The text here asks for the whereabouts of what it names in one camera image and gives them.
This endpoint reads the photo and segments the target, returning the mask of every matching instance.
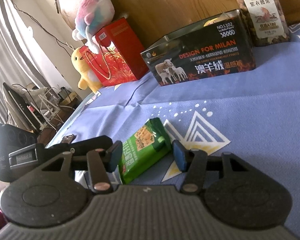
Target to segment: white wall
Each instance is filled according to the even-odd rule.
[[[46,0],[13,0],[20,10],[26,11],[37,19],[41,25],[60,41],[74,46],[74,48],[82,46],[81,41],[74,41],[71,36],[71,29],[64,22],[61,15],[57,14],[56,8]],[[79,90],[78,81],[80,74],[74,69],[69,55],[58,46],[56,40],[42,30],[29,16],[22,12],[18,12],[26,26],[31,26],[33,37],[47,55],[52,64],[58,69],[61,75],[69,83],[71,88],[78,93],[79,96],[85,98],[91,93],[90,89]]]

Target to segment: metal bolt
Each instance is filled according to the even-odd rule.
[[[99,182],[96,183],[93,187],[95,190],[100,190],[100,191],[105,191],[108,190],[110,188],[110,184],[106,183],[106,182]]]
[[[196,184],[189,183],[189,184],[183,185],[182,189],[185,192],[191,193],[191,192],[196,192],[198,190],[198,186]]]

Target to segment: nuts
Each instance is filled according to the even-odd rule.
[[[257,46],[257,47],[267,46],[267,45],[272,44],[272,43],[279,43],[279,42],[285,42],[285,41],[290,40],[288,26],[285,22],[283,11],[282,11],[282,8],[280,6],[279,0],[274,0],[275,6],[277,7],[277,10],[278,10],[278,13],[279,13],[279,15],[277,15],[276,17],[280,18],[280,20],[282,22],[284,34],[279,36],[279,37],[275,36],[275,37],[267,37],[267,38],[259,38],[257,36],[257,33],[259,32],[259,30],[256,32],[255,26],[254,26],[254,23],[256,23],[255,19],[251,18],[250,13],[248,11],[248,8],[250,8],[251,6],[248,5],[248,7],[247,7],[244,0],[237,0],[237,3],[239,4],[239,8],[242,11],[243,18],[245,19],[245,22],[248,26],[252,41],[253,41],[255,46]]]

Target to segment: glass jar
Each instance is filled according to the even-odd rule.
[[[279,0],[237,0],[256,47],[290,40]]]

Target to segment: white curtain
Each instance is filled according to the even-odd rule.
[[[9,18],[9,23],[16,36],[18,44],[22,48],[27,58],[34,65],[36,70],[40,72],[50,86],[56,88],[57,92],[59,92],[60,87],[66,87],[72,90],[69,83],[62,77],[57,68],[40,48],[37,41],[33,38],[32,28],[27,27],[19,15],[22,13],[19,13],[17,10],[15,10],[11,0],[4,0],[4,3],[7,16]]]
[[[50,87],[30,57],[11,7],[10,0],[0,0],[0,118],[4,122],[7,108],[2,96],[3,82],[23,86],[33,82],[37,87]]]

